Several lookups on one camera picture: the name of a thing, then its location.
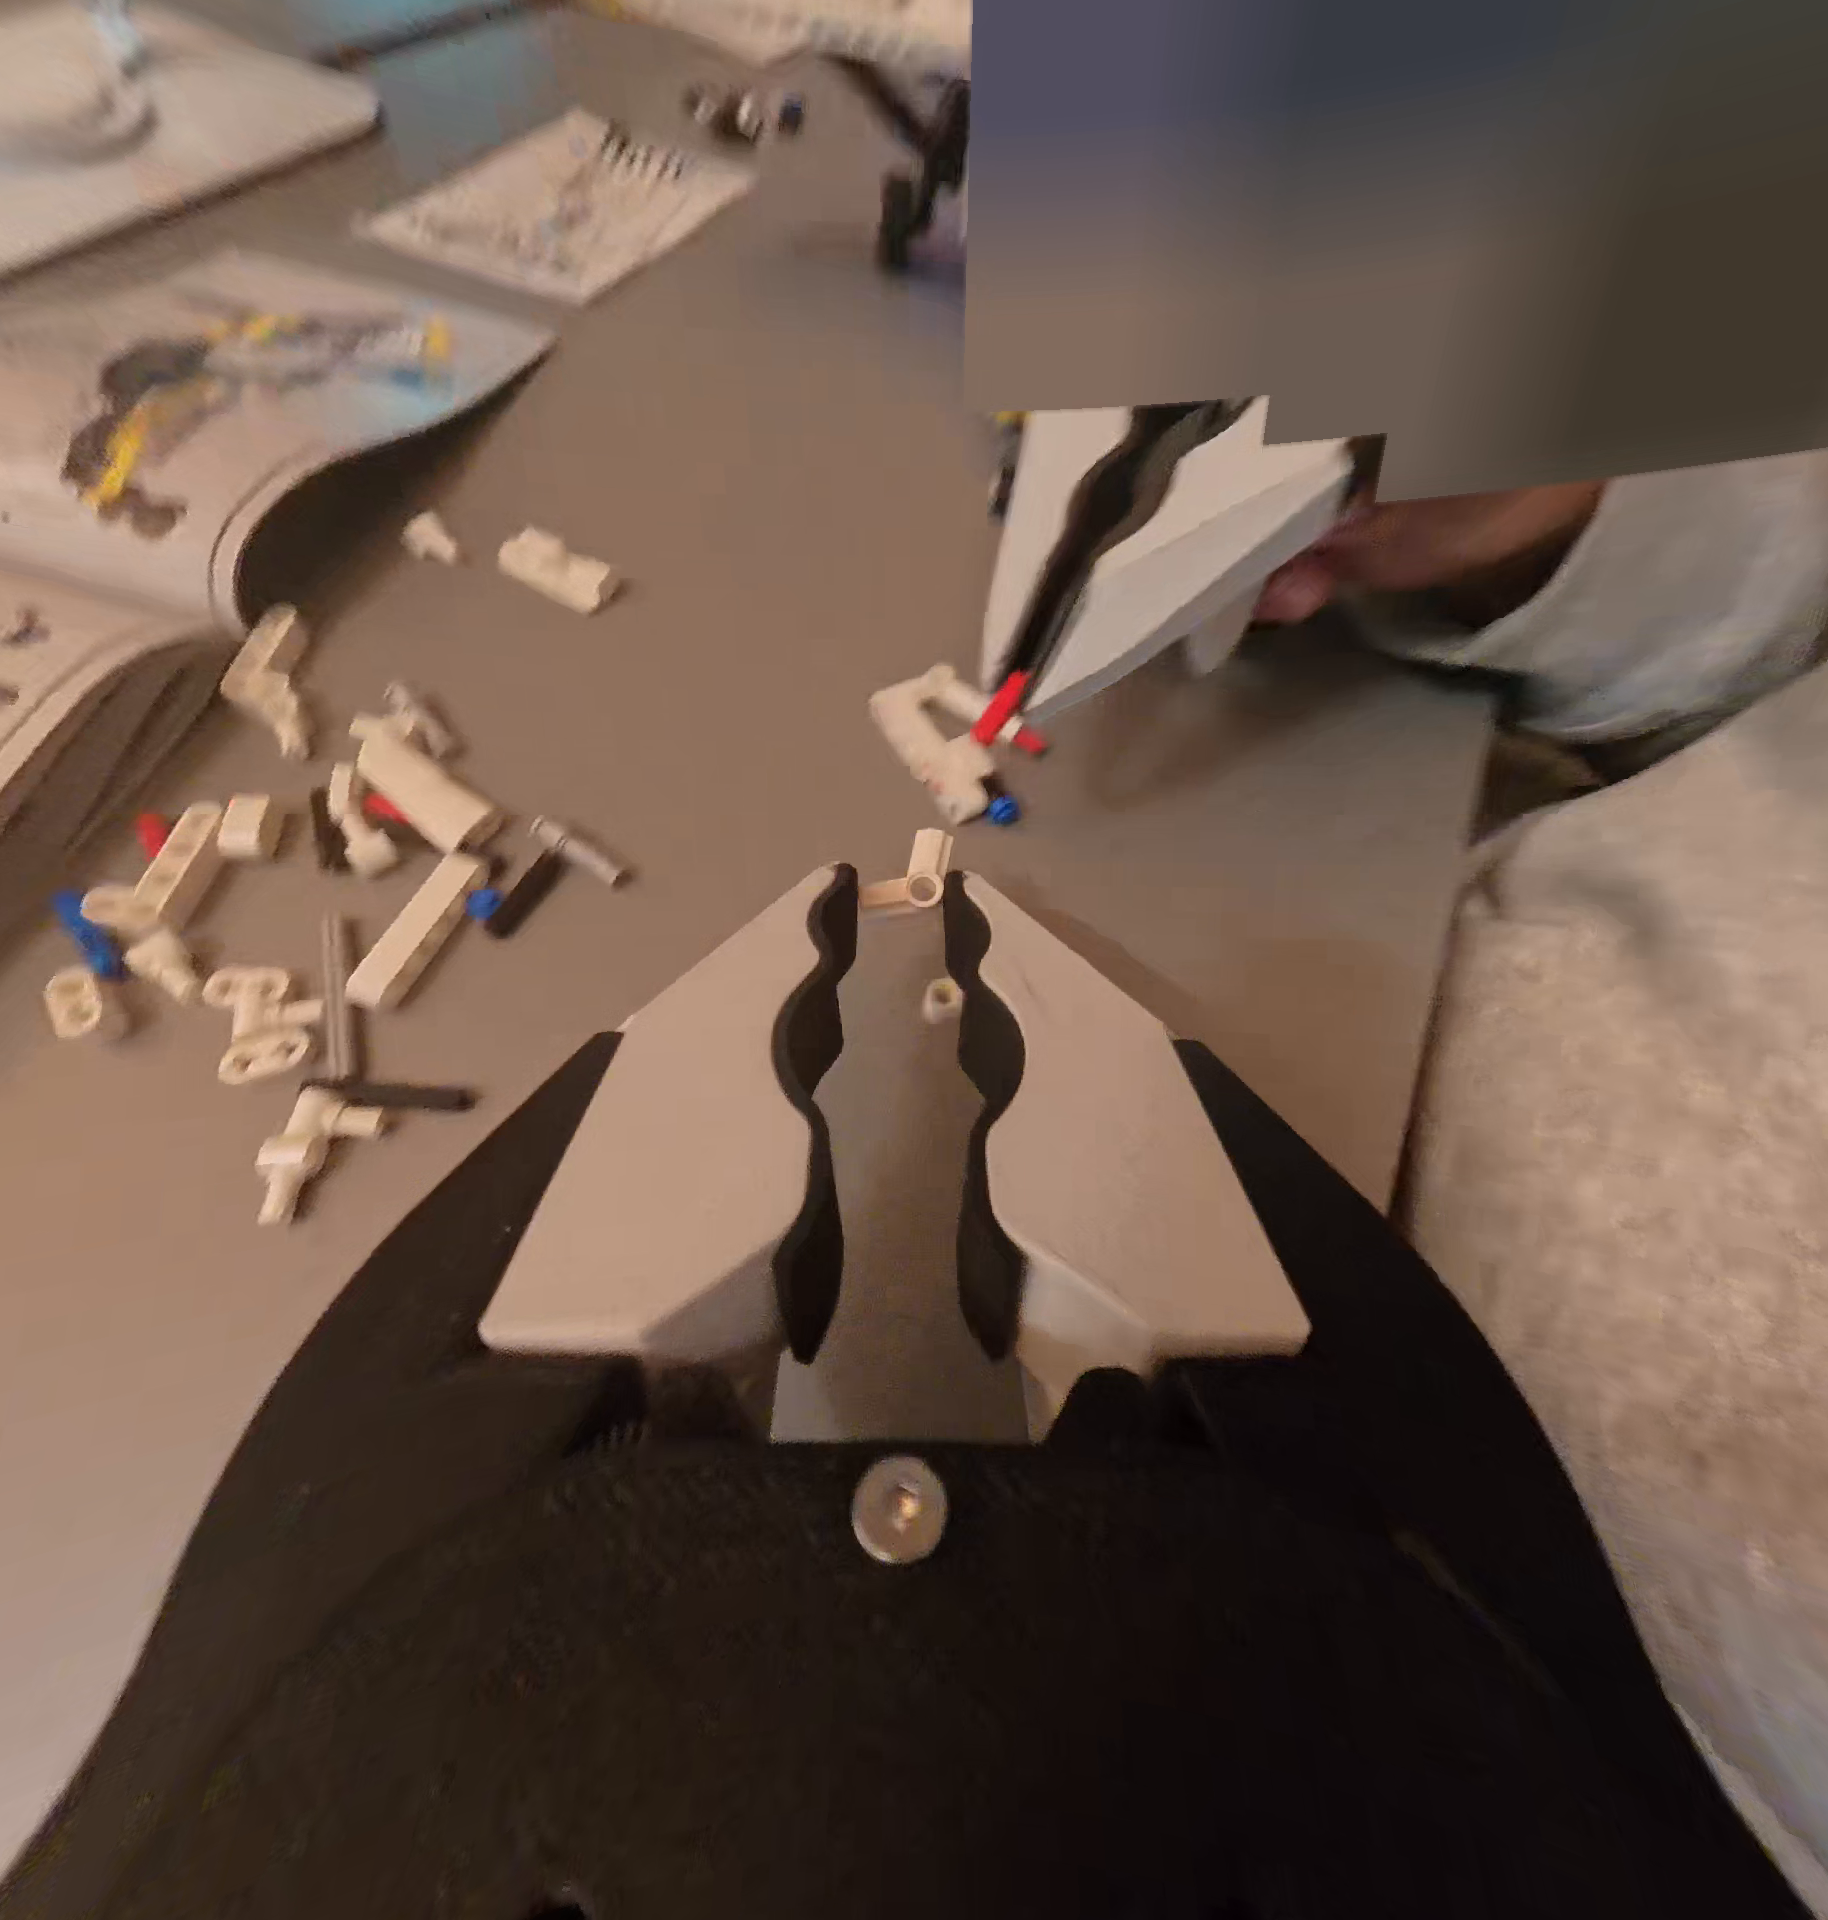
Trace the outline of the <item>pile of lego pieces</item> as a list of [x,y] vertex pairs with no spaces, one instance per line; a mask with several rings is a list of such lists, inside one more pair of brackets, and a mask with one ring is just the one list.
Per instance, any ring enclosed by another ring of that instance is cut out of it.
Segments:
[[[231,790],[136,819],[139,877],[56,894],[71,960],[43,981],[43,1021],[60,1043],[120,1043],[140,995],[226,1017],[215,1080],[296,1098],[255,1150],[258,1225],[303,1219],[315,1185],[351,1144],[401,1117],[466,1113],[463,1083],[390,1080],[369,1070],[365,1026],[402,1010],[466,926],[504,939],[559,877],[631,879],[598,837],[553,815],[518,819],[459,770],[463,741],[438,699],[390,680],[346,726],[346,755],[299,793]],[[338,899],[321,915],[310,970],[223,956],[201,919],[238,869],[271,869],[310,847],[328,879],[412,877],[394,909],[362,933]]]

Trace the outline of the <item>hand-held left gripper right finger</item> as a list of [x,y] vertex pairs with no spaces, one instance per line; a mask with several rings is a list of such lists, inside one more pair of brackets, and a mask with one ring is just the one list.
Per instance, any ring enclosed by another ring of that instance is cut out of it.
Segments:
[[1027,1433],[1089,1373],[1300,1353],[1311,1316],[1170,1029],[984,877],[940,909],[979,1098],[957,1295]]

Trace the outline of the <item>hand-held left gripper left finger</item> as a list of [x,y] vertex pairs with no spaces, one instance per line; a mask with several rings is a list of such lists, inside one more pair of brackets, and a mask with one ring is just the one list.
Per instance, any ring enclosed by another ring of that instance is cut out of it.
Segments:
[[511,1357],[630,1359],[768,1436],[843,1277],[816,1090],[843,1048],[859,875],[812,869],[639,1007],[478,1322]]

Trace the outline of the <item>white folding stand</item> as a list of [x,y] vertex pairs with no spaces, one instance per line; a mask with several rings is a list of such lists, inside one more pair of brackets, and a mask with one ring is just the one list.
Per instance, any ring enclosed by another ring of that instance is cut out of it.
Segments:
[[0,10],[0,282],[342,148],[373,84],[156,3]]

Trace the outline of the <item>white two-hole lego panel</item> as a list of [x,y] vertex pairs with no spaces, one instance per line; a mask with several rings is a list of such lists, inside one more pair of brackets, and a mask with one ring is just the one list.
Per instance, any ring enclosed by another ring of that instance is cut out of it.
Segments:
[[623,585],[615,566],[582,553],[557,531],[532,523],[496,546],[496,567],[575,614],[602,611]]

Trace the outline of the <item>white lego arm assembly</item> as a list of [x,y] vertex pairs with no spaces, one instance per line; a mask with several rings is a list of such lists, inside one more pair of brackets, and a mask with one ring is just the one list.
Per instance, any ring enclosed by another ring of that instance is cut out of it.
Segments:
[[995,746],[1045,755],[1048,739],[1020,713],[992,723],[995,698],[955,665],[885,683],[868,695],[868,717],[885,744],[937,806],[947,824],[991,819],[1012,824],[1020,803],[1002,779]]

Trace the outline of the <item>zebra striped sticker sheet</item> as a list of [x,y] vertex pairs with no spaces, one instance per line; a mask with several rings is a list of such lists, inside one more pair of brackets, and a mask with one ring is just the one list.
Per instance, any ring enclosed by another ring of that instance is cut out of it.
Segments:
[[355,217],[386,250],[588,306],[743,200],[757,171],[565,109],[459,173]]

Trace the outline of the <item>lego instruction booklet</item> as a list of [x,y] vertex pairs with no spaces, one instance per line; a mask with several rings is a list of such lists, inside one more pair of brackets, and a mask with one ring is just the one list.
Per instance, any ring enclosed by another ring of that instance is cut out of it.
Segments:
[[555,348],[459,294],[218,250],[0,301],[0,953],[212,705],[296,490]]

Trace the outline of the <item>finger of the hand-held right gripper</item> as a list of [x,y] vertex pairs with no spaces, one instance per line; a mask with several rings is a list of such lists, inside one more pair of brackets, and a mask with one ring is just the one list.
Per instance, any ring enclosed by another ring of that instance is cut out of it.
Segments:
[[1377,473],[1382,437],[1269,440],[1269,402],[1158,404],[1158,504],[1067,593],[1019,669],[1027,720],[1045,723],[1166,647],[1210,672],[1247,630],[1269,577],[1318,541]]
[[1158,504],[1158,404],[1034,407],[1012,435],[999,556],[979,643],[979,683],[1002,688],[1016,659],[1078,593],[1108,549],[1140,531]]

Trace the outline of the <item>yellow white lego airplane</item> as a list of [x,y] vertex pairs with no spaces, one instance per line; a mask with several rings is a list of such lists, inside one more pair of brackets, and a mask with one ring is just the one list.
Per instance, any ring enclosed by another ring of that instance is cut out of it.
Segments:
[[885,173],[878,211],[878,266],[904,275],[943,199],[966,200],[974,79],[969,75],[922,75],[929,94],[911,91],[879,61],[823,55],[868,105],[911,160]]

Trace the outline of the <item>white angled lego connector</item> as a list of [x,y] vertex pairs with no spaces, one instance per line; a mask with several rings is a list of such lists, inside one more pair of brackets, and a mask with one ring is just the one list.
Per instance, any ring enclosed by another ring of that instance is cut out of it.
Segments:
[[872,879],[859,888],[860,913],[914,913],[933,909],[947,895],[952,870],[952,832],[925,826],[914,836],[903,877]]

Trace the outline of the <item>small black and blue assembly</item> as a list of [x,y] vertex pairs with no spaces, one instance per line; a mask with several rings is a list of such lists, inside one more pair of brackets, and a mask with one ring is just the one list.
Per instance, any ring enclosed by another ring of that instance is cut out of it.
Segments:
[[806,128],[798,94],[692,83],[681,94],[686,120],[724,148],[759,148]]

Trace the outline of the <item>person's right forearm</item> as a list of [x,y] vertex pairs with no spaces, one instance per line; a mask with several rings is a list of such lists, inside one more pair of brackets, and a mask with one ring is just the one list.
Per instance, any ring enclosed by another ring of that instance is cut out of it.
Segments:
[[1828,659],[1828,450],[1609,482],[1547,585],[1487,622],[1445,589],[1352,618],[1577,755],[1704,734]]

